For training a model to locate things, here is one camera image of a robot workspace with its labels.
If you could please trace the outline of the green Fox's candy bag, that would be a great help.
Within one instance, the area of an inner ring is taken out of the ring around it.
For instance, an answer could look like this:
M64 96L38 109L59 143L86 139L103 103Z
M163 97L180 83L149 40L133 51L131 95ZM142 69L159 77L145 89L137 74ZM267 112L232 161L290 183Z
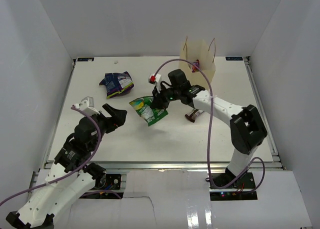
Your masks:
M146 121L149 127L156 124L169 114L166 109L151 108L152 102L152 96L143 96L128 103L135 112Z

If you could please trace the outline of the dark purple snack bag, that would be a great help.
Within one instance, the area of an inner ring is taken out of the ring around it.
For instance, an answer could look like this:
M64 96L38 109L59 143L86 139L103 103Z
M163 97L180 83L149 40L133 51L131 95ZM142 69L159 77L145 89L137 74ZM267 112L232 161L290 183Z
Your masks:
M106 73L99 85L105 87L107 99L124 96L134 88L132 77L127 71Z

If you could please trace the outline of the purple candy bag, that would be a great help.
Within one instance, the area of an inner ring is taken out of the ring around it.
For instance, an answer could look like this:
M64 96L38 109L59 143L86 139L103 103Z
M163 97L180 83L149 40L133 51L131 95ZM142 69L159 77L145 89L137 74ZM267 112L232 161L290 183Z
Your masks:
M196 72L198 72L199 69L200 68L200 61L197 59L196 61L194 61L193 63L192 63L192 66L191 66L191 71L192 71L192 73L196 73Z

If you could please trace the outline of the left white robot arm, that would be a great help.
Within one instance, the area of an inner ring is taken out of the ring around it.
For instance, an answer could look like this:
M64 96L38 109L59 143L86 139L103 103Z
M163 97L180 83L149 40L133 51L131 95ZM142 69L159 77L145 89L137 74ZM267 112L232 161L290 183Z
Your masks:
M92 162L105 134L126 122L127 111L104 104L109 116L97 111L88 100L71 109L82 119L63 144L42 184L10 196L33 192L26 204L9 212L6 221L15 229L52 229L61 213L89 190L105 185L105 169Z

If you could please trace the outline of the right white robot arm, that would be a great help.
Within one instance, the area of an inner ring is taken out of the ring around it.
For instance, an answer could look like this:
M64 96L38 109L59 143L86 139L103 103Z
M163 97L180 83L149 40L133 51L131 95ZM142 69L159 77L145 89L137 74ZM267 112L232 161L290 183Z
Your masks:
M257 148L267 137L268 132L258 109L250 104L240 106L214 97L200 85L191 85L185 73L176 69L168 74L170 83L162 80L161 75L151 74L149 83L154 85L152 91L152 109L167 109L170 102L181 101L193 109L210 115L210 121L217 118L230 129L234 151L225 172L219 177L209 175L211 188L236 189L244 182Z

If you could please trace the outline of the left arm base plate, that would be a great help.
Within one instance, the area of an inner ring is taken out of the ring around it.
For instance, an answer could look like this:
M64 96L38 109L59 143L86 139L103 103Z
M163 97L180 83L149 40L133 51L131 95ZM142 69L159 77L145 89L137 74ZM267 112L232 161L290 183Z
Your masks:
M119 190L121 188L121 174L105 174L96 184L96 190Z

